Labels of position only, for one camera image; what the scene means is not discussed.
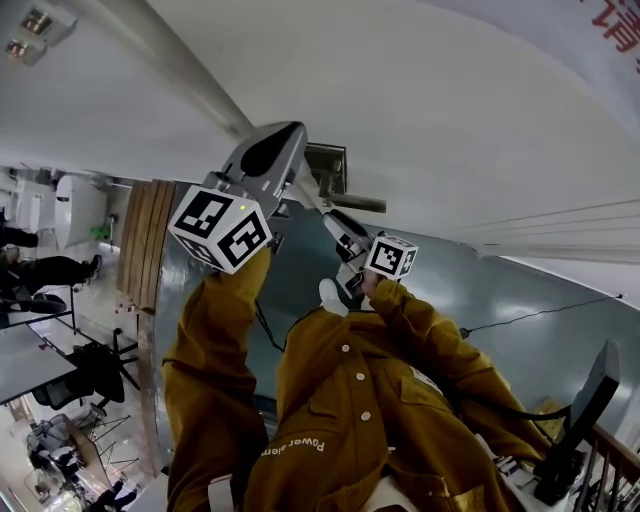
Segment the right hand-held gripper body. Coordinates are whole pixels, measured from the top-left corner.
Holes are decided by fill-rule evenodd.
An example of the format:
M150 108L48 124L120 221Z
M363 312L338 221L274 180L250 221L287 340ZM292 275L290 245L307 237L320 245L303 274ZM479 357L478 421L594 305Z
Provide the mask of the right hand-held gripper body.
M336 281L350 299L364 297L361 284L366 270L392 281L409 274L418 253L416 245L385 232L374 236L336 209L323 215L323 224L335 239L341 259Z

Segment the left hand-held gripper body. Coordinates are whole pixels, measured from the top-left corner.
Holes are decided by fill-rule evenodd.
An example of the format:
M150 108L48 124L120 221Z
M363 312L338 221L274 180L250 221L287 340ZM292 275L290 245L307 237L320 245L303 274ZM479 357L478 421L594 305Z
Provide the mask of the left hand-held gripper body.
M268 220L289 216L283 197L295 181L307 141L299 121L257 128L221 170L189 188L168 231L193 258L235 273L274 239Z

